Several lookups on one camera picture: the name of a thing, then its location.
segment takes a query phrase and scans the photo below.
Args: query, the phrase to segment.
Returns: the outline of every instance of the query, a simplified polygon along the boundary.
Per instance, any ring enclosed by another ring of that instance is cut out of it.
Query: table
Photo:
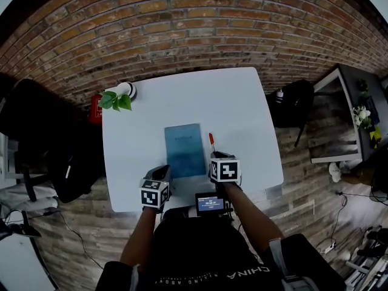
[[[365,79],[367,81],[369,85],[369,96],[372,97],[380,118],[378,126],[380,128],[382,138],[377,149],[370,147],[369,132],[362,128],[358,129],[354,121],[353,108],[360,104],[361,97],[361,92],[357,88],[357,81],[359,79]],[[335,154],[312,158],[312,163],[351,160],[367,161],[372,155],[388,144],[388,102],[377,75],[348,65],[338,64],[338,67],[333,72],[329,73],[325,78],[314,85],[314,91],[318,92],[325,86],[337,80],[339,80],[342,85],[349,106],[349,112],[352,115],[356,150],[354,152],[346,152],[340,155]]]
[[[166,164],[165,127],[199,123],[206,165],[209,132],[219,151],[241,160],[248,195],[283,183],[283,171],[266,97],[253,67],[206,70],[134,83],[133,111],[102,112],[105,168],[112,208],[139,211],[138,186],[146,173]],[[211,192],[207,176],[173,180],[166,207],[195,205],[195,193]]]

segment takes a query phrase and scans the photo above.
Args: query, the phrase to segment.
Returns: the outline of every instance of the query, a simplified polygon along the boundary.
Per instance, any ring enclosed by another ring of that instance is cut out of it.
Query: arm
[[[139,272],[145,272],[146,270],[155,228],[155,218],[156,210],[145,207],[120,257],[120,262],[126,265],[135,266],[140,264]]]
[[[279,227],[242,190],[230,183],[224,183],[224,186],[248,240],[257,253],[263,253],[271,239],[284,238]]]

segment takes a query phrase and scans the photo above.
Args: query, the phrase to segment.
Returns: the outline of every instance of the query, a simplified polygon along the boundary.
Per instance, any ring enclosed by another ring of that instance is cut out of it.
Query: potted plant
[[[369,130],[372,127],[372,120],[370,119],[370,111],[368,111],[364,105],[358,106],[357,109],[353,108],[354,118],[356,125],[361,126],[365,130]]]
[[[100,95],[102,98],[98,103],[99,107],[104,109],[113,108],[116,111],[120,111],[120,108],[132,111],[131,101],[136,96],[136,87],[132,83],[123,82],[106,89]]]

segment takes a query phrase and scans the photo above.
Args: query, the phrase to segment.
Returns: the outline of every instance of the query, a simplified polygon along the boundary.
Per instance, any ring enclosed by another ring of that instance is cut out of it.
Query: white table
[[[278,143],[257,71],[219,69],[163,76],[135,83],[133,111],[102,112],[105,167],[112,208],[139,211],[138,186],[146,173],[166,164],[164,128],[199,123],[206,165],[209,132],[217,150],[241,161],[248,195],[283,183]],[[195,205],[195,193],[214,189],[207,176],[173,181],[165,209]]]

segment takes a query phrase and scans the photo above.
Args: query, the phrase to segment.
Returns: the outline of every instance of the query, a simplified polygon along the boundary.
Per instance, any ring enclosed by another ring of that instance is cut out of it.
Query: notebook
[[[199,124],[166,127],[164,137],[172,178],[206,175]]]

